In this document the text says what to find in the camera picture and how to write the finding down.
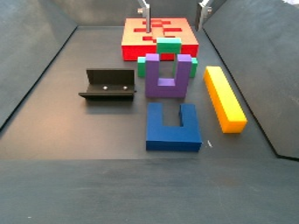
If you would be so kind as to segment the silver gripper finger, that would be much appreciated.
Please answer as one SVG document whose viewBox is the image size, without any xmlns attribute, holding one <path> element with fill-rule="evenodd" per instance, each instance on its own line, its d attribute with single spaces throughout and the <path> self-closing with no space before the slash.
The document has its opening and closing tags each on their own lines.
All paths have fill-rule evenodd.
<svg viewBox="0 0 299 224">
<path fill-rule="evenodd" d="M 211 3 L 213 3 L 213 0 L 202 0 L 202 2 L 198 4 L 198 9 L 199 9 L 199 12 L 198 12 L 199 19 L 197 24 L 198 30 L 202 29 L 205 18 L 209 16 L 209 14 L 213 11 Z"/>
<path fill-rule="evenodd" d="M 151 5 L 146 0 L 138 0 L 141 7 L 138 8 L 138 13 L 143 15 L 146 19 L 146 32 L 151 32 Z"/>
</svg>

